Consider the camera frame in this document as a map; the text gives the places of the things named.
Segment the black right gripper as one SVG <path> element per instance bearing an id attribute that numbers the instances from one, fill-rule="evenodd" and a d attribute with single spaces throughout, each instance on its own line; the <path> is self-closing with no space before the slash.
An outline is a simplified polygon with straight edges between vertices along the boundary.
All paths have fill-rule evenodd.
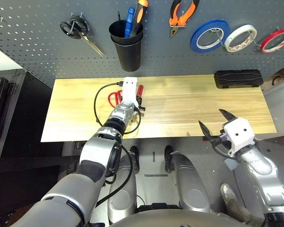
<path id="1" fill-rule="evenodd" d="M 237 119 L 235 115 L 233 115 L 232 113 L 224 109 L 219 109 L 219 111 L 224 116 L 224 118 L 229 122 Z M 211 142 L 214 151 L 220 156 L 225 157 L 225 158 L 231 158 L 231 155 L 229 154 L 229 151 L 231 149 L 231 142 L 227 140 L 227 134 L 225 130 L 223 129 L 220 130 L 221 134 L 219 136 L 212 136 L 210 134 L 209 129 L 201 121 L 198 121 L 198 122 L 201 128 L 201 131 L 204 135 L 203 141 Z"/>

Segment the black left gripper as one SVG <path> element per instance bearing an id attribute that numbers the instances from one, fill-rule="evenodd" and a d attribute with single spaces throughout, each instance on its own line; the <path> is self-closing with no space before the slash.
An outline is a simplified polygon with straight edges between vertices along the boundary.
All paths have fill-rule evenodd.
<path id="1" fill-rule="evenodd" d="M 137 95 L 137 102 L 138 102 L 138 105 L 142 105 L 142 95 L 138 94 Z M 142 106 L 139 106 L 139 110 L 141 111 L 145 111 L 145 107 L 142 107 Z"/>

